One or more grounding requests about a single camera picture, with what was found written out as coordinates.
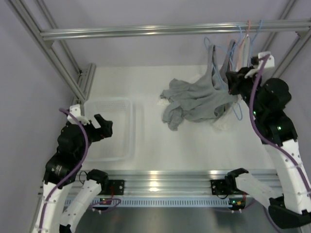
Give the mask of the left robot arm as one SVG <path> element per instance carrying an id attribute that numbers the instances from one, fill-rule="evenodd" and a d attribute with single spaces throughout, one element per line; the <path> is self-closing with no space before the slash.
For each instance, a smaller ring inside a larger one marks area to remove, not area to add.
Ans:
<path id="1" fill-rule="evenodd" d="M 77 173 L 87 156 L 92 143 L 112 136 L 113 122 L 105 120 L 100 114 L 95 119 L 99 128 L 92 122 L 85 125 L 77 118 L 67 122 L 57 139 L 56 153 L 46 163 L 43 178 L 43 195 L 34 233 L 73 233 L 82 216 L 98 194 L 110 188 L 108 174 L 93 169 L 86 177 L 83 186 L 67 209 L 64 208 L 69 191 Z"/>

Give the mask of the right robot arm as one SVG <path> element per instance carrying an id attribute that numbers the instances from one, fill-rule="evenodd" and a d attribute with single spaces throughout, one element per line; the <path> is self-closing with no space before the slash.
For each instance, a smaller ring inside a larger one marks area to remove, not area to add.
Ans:
<path id="1" fill-rule="evenodd" d="M 226 175 L 226 187 L 231 194 L 251 195 L 279 228 L 300 228 L 311 222 L 311 183 L 300 157 L 296 129 L 284 113 L 292 96 L 283 80 L 269 78 L 261 83 L 260 72 L 246 77 L 248 71 L 246 67 L 226 72 L 229 93 L 241 95 L 247 104 L 252 128 L 271 156 L 282 191 L 274 191 L 244 168 Z"/>

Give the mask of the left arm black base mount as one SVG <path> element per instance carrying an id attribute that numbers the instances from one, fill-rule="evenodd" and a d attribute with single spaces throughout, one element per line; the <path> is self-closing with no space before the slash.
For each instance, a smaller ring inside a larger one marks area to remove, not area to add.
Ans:
<path id="1" fill-rule="evenodd" d="M 104 194 L 109 196 L 123 196 L 124 187 L 125 180 L 109 180 L 107 189 L 104 191 Z"/>

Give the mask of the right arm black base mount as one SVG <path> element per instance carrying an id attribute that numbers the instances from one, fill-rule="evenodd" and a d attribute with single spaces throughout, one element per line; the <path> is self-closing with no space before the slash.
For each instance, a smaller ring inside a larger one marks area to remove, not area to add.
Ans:
<path id="1" fill-rule="evenodd" d="M 232 191 L 231 183 L 225 179 L 210 180 L 211 193 L 216 196 L 231 195 Z"/>

